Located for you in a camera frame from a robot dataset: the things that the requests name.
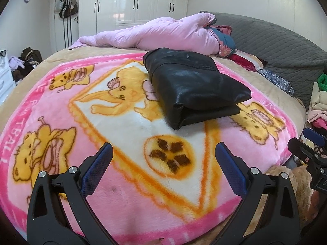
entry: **beige bed sheet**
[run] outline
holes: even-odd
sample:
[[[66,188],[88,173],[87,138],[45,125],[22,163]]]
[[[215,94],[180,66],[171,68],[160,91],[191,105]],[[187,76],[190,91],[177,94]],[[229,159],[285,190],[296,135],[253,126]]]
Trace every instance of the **beige bed sheet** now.
[[[84,59],[93,56],[103,55],[116,55],[126,53],[144,52],[138,49],[116,49],[116,48],[98,48],[98,47],[82,47],[74,50],[61,50],[54,55],[43,61],[35,70],[33,70],[22,82],[17,85],[14,91],[6,99],[2,106],[0,106],[0,131],[2,132],[9,117],[12,115],[14,110],[18,107],[20,102],[23,100],[29,90],[49,72],[52,68],[56,67],[61,63],[66,63],[73,60]],[[250,84],[255,86],[258,90],[268,96],[276,105],[278,105],[294,122],[298,136],[301,135],[305,120],[306,111],[303,104],[296,98],[290,97],[288,94],[277,88],[274,84],[270,83],[267,79],[262,77],[258,73],[250,72],[235,64],[233,61],[223,58],[212,56],[212,58],[218,60],[220,63],[226,65],[243,78],[245,78]],[[199,237],[195,241],[189,242],[188,244],[196,245],[207,245],[222,229],[226,223],[225,220],[219,226],[213,228],[208,233]]]

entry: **screw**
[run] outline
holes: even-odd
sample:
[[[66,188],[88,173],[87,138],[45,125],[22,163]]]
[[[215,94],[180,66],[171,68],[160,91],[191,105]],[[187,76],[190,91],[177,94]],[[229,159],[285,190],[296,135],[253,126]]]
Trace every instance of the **screw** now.
[[[283,177],[284,179],[287,179],[287,178],[288,178],[288,175],[287,175],[287,173],[285,173],[285,172],[282,172],[282,177]]]
[[[46,172],[45,172],[45,171],[41,171],[41,172],[39,173],[39,177],[40,177],[40,178],[43,178],[45,175],[46,175]]]
[[[250,171],[252,174],[259,174],[259,170],[257,168],[251,168]]]
[[[71,173],[71,174],[76,173],[76,171],[77,171],[77,167],[71,167],[71,168],[69,169],[69,173]]]

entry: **green fabric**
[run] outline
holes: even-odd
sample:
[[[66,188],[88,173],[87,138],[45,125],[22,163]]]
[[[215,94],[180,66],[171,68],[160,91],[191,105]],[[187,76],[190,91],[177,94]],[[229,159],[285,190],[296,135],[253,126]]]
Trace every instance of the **green fabric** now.
[[[321,91],[327,91],[327,74],[322,74],[319,76],[318,87]]]

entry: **blue textured pad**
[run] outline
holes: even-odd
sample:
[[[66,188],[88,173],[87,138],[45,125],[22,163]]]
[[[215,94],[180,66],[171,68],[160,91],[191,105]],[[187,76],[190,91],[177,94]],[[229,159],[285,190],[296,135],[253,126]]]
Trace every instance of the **blue textured pad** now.
[[[222,143],[217,144],[215,155],[233,192],[244,199],[247,195],[246,178],[233,160],[233,156],[230,155]]]
[[[303,130],[303,135],[305,138],[309,139],[311,142],[313,142],[317,146],[320,146],[320,147],[325,146],[325,143],[326,143],[325,137],[316,133],[314,130],[312,130],[310,128],[305,128]]]
[[[107,144],[101,152],[98,152],[97,154],[98,157],[94,160],[82,178],[81,193],[84,198],[94,193],[102,176],[107,170],[113,157],[112,145]]]

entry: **headboard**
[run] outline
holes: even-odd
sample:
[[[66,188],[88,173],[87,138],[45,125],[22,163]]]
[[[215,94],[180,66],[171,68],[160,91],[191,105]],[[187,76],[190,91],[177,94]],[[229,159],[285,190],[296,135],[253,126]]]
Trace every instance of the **headboard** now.
[[[237,49],[267,61],[265,68],[291,82],[295,96],[308,109],[313,82],[327,69],[327,52],[301,35],[267,21],[236,14],[212,14],[217,18],[216,25],[232,27],[231,37]]]

